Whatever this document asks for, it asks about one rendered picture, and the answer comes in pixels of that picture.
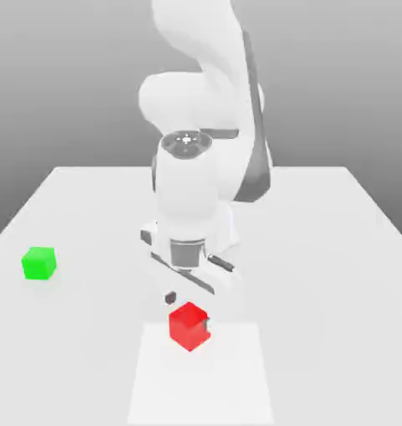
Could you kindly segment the small green cube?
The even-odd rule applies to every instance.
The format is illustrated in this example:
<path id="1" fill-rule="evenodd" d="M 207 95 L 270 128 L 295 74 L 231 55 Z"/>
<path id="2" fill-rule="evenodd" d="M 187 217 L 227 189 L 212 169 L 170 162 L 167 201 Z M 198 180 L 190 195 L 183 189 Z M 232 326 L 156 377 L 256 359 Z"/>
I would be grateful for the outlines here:
<path id="1" fill-rule="evenodd" d="M 32 246 L 21 259 L 24 277 L 27 280 L 48 280 L 57 261 L 52 247 Z"/>

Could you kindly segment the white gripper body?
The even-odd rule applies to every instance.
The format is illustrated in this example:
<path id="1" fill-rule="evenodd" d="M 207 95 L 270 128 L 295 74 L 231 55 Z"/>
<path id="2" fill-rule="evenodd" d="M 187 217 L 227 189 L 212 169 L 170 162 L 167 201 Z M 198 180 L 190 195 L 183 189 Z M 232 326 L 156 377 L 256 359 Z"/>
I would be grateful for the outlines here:
<path id="1" fill-rule="evenodd" d="M 203 255 L 199 267 L 179 270 L 152 252 L 149 272 L 163 299 L 166 293 L 176 292 L 176 302 L 169 305 L 172 308 L 190 301 L 208 313 L 245 310 L 246 288 L 241 274 L 231 262 L 217 255 Z"/>

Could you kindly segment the small red cube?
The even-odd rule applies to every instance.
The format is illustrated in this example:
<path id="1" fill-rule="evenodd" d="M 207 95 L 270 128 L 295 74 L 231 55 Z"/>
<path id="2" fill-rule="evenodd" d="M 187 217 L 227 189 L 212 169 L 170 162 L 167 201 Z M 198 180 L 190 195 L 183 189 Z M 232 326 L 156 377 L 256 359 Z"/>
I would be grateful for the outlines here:
<path id="1" fill-rule="evenodd" d="M 207 328 L 208 319 L 203 309 L 188 301 L 169 314 L 169 335 L 191 352 L 211 337 Z"/>

